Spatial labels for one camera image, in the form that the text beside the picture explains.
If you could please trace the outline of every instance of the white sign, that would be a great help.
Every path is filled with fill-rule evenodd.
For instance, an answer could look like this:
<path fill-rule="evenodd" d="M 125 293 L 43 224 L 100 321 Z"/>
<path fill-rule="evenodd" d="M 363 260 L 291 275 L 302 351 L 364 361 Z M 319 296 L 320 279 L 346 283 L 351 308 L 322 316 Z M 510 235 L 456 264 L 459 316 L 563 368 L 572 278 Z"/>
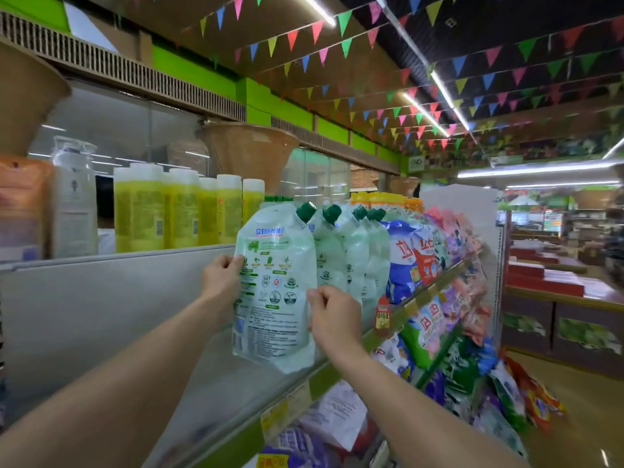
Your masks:
<path fill-rule="evenodd" d="M 408 162 L 408 172 L 418 172 L 425 170 L 425 156 L 412 156 Z"/>

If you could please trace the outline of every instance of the person's right hand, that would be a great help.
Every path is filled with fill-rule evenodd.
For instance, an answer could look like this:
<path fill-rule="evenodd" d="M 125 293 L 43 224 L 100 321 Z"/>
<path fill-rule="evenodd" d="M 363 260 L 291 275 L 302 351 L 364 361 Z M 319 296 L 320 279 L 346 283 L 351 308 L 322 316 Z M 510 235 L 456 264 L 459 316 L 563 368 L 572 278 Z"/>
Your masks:
<path fill-rule="evenodd" d="M 308 290 L 310 326 L 316 344 L 336 366 L 366 355 L 362 346 L 362 309 L 349 294 L 334 286 Z"/>

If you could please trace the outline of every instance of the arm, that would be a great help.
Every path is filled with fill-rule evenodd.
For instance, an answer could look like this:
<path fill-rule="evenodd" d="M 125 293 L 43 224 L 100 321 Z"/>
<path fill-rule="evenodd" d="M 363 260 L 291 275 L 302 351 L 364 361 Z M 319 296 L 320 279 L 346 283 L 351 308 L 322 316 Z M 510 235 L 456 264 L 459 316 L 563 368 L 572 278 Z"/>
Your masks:
<path fill-rule="evenodd" d="M 345 292 L 308 291 L 316 344 L 362 398 L 404 468 L 527 468 L 494 437 L 481 434 L 373 360 L 361 344 L 361 311 Z"/>
<path fill-rule="evenodd" d="M 140 467 L 206 342 L 231 318 L 242 264 L 242 256 L 215 259 L 197 300 L 11 427 L 0 437 L 0 466 Z"/>

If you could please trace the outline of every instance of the hand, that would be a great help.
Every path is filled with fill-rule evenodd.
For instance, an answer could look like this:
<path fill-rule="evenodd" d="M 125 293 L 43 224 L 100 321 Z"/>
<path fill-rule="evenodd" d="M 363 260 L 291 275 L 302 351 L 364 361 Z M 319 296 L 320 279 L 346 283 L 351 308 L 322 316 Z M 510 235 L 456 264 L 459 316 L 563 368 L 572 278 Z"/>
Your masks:
<path fill-rule="evenodd" d="M 203 270 L 202 291 L 199 302 L 218 313 L 218 323 L 229 322 L 234 301 L 240 293 L 240 270 L 245 262 L 242 254 L 217 256 Z"/>
<path fill-rule="evenodd" d="M 362 308 L 353 297 L 334 286 L 320 286 L 308 290 L 308 302 L 312 307 L 312 336 L 338 369 L 350 359 L 366 356 Z"/>

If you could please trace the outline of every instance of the circular icon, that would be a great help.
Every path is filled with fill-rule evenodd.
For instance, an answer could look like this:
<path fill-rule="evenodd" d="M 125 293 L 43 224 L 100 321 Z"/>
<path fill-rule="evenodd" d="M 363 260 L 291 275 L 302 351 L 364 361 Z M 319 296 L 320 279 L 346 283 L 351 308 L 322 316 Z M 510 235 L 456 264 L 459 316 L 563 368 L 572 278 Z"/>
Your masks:
<path fill-rule="evenodd" d="M 294 304 L 297 302 L 297 295 L 294 292 L 286 292 L 284 302 L 288 305 Z"/>

